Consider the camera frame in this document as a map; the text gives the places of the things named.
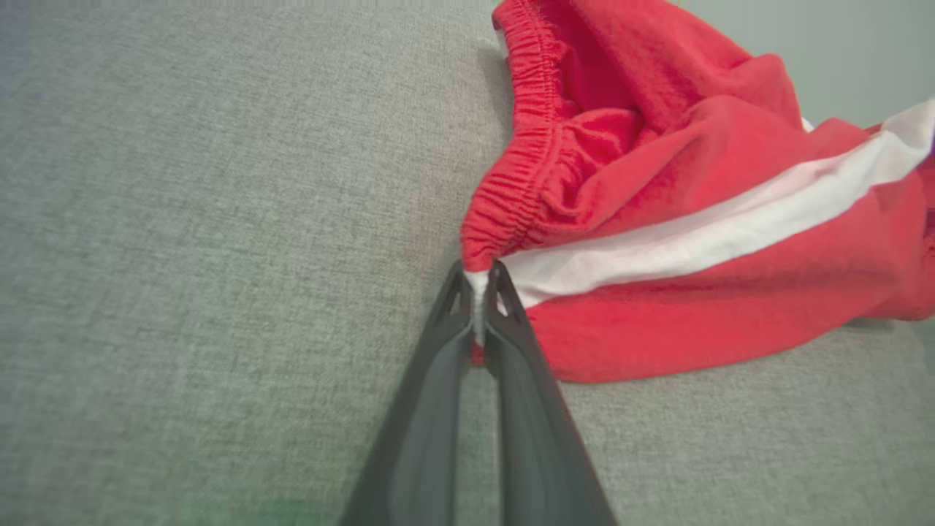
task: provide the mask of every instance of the gray fabric surface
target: gray fabric surface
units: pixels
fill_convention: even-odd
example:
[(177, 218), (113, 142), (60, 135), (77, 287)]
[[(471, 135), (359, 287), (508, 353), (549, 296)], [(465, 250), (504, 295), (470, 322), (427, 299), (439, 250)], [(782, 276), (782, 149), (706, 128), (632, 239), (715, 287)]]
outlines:
[(913, 329), (926, 349), (926, 368), (935, 374), (935, 319), (913, 323)]
[[(486, 8), (2, 11), (0, 524), (333, 524), (509, 136), (498, 57)], [(901, 324), (563, 389), (622, 523), (935, 517)]]

